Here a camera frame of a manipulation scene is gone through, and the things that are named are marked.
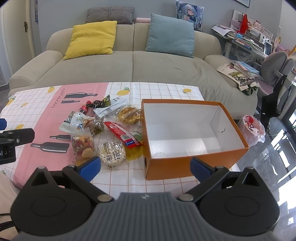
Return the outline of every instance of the bottle print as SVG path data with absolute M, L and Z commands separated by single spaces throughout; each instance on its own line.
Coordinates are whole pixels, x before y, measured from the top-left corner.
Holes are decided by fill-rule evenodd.
M 54 139 L 57 139 L 57 140 L 67 140 L 67 141 L 70 141 L 71 140 L 71 136 L 70 135 L 50 136 L 49 138 L 54 138 Z
M 63 100 L 61 104 L 76 103 L 76 102 L 80 102 L 80 100 Z
M 32 143 L 30 147 L 39 148 L 44 152 L 52 152 L 52 153 L 67 153 L 69 143 L 58 143 L 58 142 L 44 142 L 42 144 Z
M 67 98 L 84 98 L 84 97 L 89 97 L 89 96 L 97 96 L 98 94 L 87 94 L 87 93 L 83 93 L 83 92 L 80 92 L 80 93 L 71 93 L 71 94 L 66 94 L 64 99 L 67 99 Z

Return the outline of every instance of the floor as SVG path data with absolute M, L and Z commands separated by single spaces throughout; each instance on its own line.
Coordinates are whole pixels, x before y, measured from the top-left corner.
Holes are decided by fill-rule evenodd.
M 9 90 L 0 91 L 0 111 L 8 102 Z M 280 219 L 274 234 L 285 241 L 296 240 L 296 145 L 277 119 L 270 121 L 270 133 L 237 162 L 240 170 L 253 166 L 280 206 Z

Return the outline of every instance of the tablecloth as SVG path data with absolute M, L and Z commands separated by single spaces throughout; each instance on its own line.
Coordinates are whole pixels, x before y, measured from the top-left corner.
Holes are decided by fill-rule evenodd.
M 79 111 L 86 101 L 101 100 L 108 94 L 111 98 L 122 96 L 138 108 L 141 108 L 141 100 L 148 98 L 204 100 L 198 87 L 187 85 L 126 82 L 63 85 L 15 93 L 2 110 L 0 118 L 7 120 L 6 130 L 33 128 L 34 143 L 69 143 L 70 141 L 55 140 L 50 136 L 66 134 L 59 131 L 58 127 L 71 111 Z M 138 123 L 130 126 L 130 131 L 139 128 Z M 116 139 L 114 134 L 106 130 L 95 136 L 96 148 L 103 142 L 114 139 Z M 50 171 L 61 170 L 73 162 L 74 152 L 71 144 L 67 153 L 63 154 L 46 153 L 26 144 L 16 147 L 16 157 L 16 162 L 1 165 L 0 172 L 4 172 L 16 186 L 21 188 L 36 167 L 46 166 Z M 144 161 L 141 156 L 111 169 L 102 166 L 91 183 L 114 198 L 118 198 L 120 192 L 170 191 L 173 196 L 178 196 L 196 186 L 198 180 L 193 176 L 145 180 Z

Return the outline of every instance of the blue pillow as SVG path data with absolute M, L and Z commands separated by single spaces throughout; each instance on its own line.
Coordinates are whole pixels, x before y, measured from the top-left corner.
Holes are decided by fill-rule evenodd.
M 202 32 L 203 13 L 205 8 L 176 0 L 176 18 L 194 24 L 194 30 Z
M 145 51 L 172 53 L 193 58 L 193 23 L 176 18 L 151 14 Z

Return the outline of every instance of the pastry package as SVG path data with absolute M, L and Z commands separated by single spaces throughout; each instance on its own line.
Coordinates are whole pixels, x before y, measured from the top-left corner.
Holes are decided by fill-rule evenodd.
M 124 124 L 134 125 L 140 121 L 141 110 L 129 104 L 117 113 L 117 117 Z
M 103 164 L 114 167 L 126 162 L 126 152 L 121 141 L 108 141 L 99 146 L 99 157 Z
M 76 154 L 77 166 L 95 156 L 94 139 L 89 128 L 72 133 L 71 142 Z

